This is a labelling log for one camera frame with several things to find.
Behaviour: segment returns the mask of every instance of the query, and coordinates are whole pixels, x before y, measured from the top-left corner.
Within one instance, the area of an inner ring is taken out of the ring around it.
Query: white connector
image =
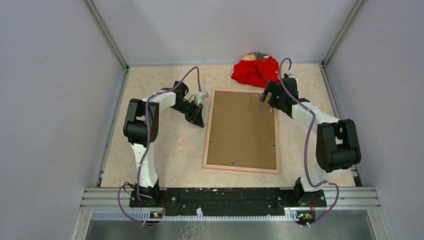
[[[285,74],[287,74],[289,78],[294,78],[296,80],[296,84],[299,84],[299,79],[298,79],[298,77],[296,75],[291,74],[289,70],[287,70],[285,72]]]
[[[209,93],[207,91],[198,91],[196,93],[194,93],[194,98],[195,98],[195,103],[196,105],[199,105],[200,102],[203,99],[208,99],[209,98]]]

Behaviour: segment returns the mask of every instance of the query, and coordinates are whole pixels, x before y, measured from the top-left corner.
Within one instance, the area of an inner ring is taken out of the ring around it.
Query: wooden frame
[[[277,111],[273,109],[274,115],[274,133],[275,133],[275,160],[276,160],[276,169],[264,169],[264,168],[253,168],[253,167],[240,167],[240,166],[224,166],[224,165],[213,165],[208,164],[208,153],[209,153],[209,142],[211,136],[211,127],[212,127],[212,114],[214,110],[214,102],[215,102],[215,92],[223,91],[223,92],[243,92],[243,93],[257,93],[262,94],[263,92],[260,90],[241,90],[241,89],[224,89],[218,88],[212,90],[210,103],[209,103],[209,116],[207,122],[207,130],[206,130],[206,141],[204,144],[204,154],[203,154],[203,163],[202,166],[205,169],[215,169],[215,170],[227,170],[227,171],[238,171],[238,172],[249,172],[249,173],[261,173],[261,174],[280,174],[281,172],[281,160],[280,160],[280,135],[279,135],[279,127],[278,127],[278,118]]]

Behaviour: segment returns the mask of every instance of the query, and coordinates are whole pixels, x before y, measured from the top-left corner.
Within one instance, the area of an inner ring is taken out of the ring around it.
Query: metal corner frame
[[[366,2],[367,0],[356,0],[356,3],[353,6],[352,10],[350,11],[349,16],[347,16],[343,26],[338,32],[337,37],[335,38],[334,42],[331,44],[330,50],[328,51],[327,55],[322,61],[322,65],[324,68],[326,68],[327,65],[330,63],[334,53],[336,52],[337,48],[340,46],[340,43],[342,42],[342,40],[346,37],[346,34],[348,33],[350,27],[352,26],[352,23],[355,21],[356,17],[358,16],[358,13],[360,12],[360,10],[362,9],[362,7],[364,6]]]
[[[90,12],[91,16],[93,17],[95,23],[97,24],[98,29],[100,30],[101,34],[104,37],[104,40],[106,41],[107,45],[109,46],[110,50],[112,51],[115,58],[118,60],[119,64],[124,70],[128,70],[128,64],[125,61],[121,51],[118,48],[118,45],[116,44],[114,38],[112,37],[111,32],[109,31],[108,27],[106,26],[105,22],[103,21],[102,16],[100,15],[99,11],[97,10],[96,5],[94,4],[93,0],[83,0],[88,11]]]
[[[94,188],[100,188],[100,185],[102,184],[103,173],[105,172],[106,162],[108,160],[109,150],[111,149],[112,138],[114,136],[115,127],[117,125],[119,110],[121,108],[121,103],[124,98],[125,87],[127,86],[129,75],[130,75],[130,69],[128,68],[123,73],[119,94],[114,101],[116,104],[114,105],[114,108],[113,108],[114,110],[113,110],[112,118],[109,120],[109,123],[108,123],[109,129],[103,141],[104,150],[103,150],[103,154],[101,155],[100,166],[97,168],[95,179],[93,181]]]
[[[119,210],[117,187],[86,188],[80,210]],[[324,187],[327,207],[316,207],[317,210],[326,210],[336,199],[335,187]],[[131,210],[130,195],[121,192],[120,202],[124,210]],[[285,210],[304,211],[307,207],[286,207]],[[380,210],[381,204],[374,187],[339,187],[339,199],[334,210]]]

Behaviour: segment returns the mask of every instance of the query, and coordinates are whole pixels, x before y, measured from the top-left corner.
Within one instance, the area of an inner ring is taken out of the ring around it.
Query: beige tabletop
[[[101,182],[102,187],[120,187],[135,183],[137,169],[134,153],[123,134],[123,125],[130,99],[143,99],[161,88],[172,87],[193,66],[131,67],[112,143]],[[231,79],[233,65],[201,65],[200,83],[203,91],[213,89],[261,90]],[[299,79],[300,98],[307,98],[323,112],[333,115],[320,67],[316,63],[293,64],[291,73]],[[184,81],[190,89],[187,97],[198,90],[197,74],[192,72]],[[203,120],[207,126],[209,99],[203,100]],[[159,134],[155,141],[154,164],[161,187],[292,187],[304,170],[304,144],[307,127],[278,111],[280,137],[280,174],[235,172],[202,168],[206,127],[188,123],[184,115],[169,108],[160,112]],[[309,141],[308,164],[316,162],[316,135]],[[343,187],[355,186],[348,169],[333,182]]]

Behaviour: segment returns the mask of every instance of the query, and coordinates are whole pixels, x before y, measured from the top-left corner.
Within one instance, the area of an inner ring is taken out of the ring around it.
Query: silver metal surface
[[[381,204],[374,187],[339,187],[339,199],[335,210],[373,210],[381,209]],[[324,187],[327,206],[334,203],[336,189]],[[130,210],[130,195],[124,191],[120,194],[122,207]],[[316,207],[324,210],[328,207]],[[116,210],[118,209],[118,188],[87,188],[82,197],[80,209]],[[308,210],[309,207],[286,207],[286,210]]]
[[[92,215],[93,213],[91,210],[79,210],[78,216],[76,217],[75,227],[72,233],[72,240],[86,239]]]
[[[92,220],[87,240],[374,240],[366,210],[333,211],[312,227],[284,221],[170,221],[141,226]]]
[[[325,56],[324,61],[322,62],[324,67],[328,65],[328,63],[333,58],[333,55],[337,48],[339,47],[341,41],[346,36],[346,33],[348,32],[350,26],[352,25],[353,21],[358,15],[358,12],[361,10],[362,6],[367,2],[367,0],[356,0],[355,5],[353,6],[352,10],[349,13],[349,16],[347,17],[346,21],[344,22],[343,26],[341,27],[340,32],[338,33],[336,39],[332,43],[330,50],[328,51],[327,55]]]
[[[384,217],[383,210],[368,210],[369,222],[371,223],[376,240],[392,240],[393,236]]]
[[[110,50],[113,52],[113,55],[119,61],[123,69],[125,70],[128,69],[128,64],[125,62],[125,59],[121,54],[121,51],[119,50],[117,44],[115,43],[115,40],[112,37],[112,34],[109,32],[105,22],[103,21],[102,16],[100,16],[100,13],[97,10],[95,4],[93,3],[92,0],[84,0],[84,2],[90,14],[92,15],[95,23],[97,24],[101,34],[103,35],[104,39],[109,45]]]
[[[106,141],[104,144],[104,151],[103,151],[103,155],[101,157],[101,164],[100,167],[97,171],[97,175],[96,175],[96,179],[95,179],[95,185],[94,187],[100,187],[101,183],[102,183],[102,178],[103,178],[103,172],[105,171],[106,168],[106,161],[108,160],[108,156],[109,156],[109,150],[111,149],[111,143],[112,143],[112,138],[114,136],[114,132],[115,132],[115,126],[117,125],[117,119],[118,119],[118,114],[119,114],[119,110],[121,107],[121,103],[122,103],[122,99],[124,97],[124,92],[125,92],[125,87],[127,86],[127,81],[128,81],[128,76],[130,75],[130,69],[126,69],[124,72],[124,75],[122,77],[122,83],[120,86],[120,90],[119,90],[119,95],[117,96],[116,99],[116,104],[114,106],[114,112],[113,112],[113,116],[112,119],[109,122],[109,126],[110,129],[107,132],[107,137],[106,137]]]

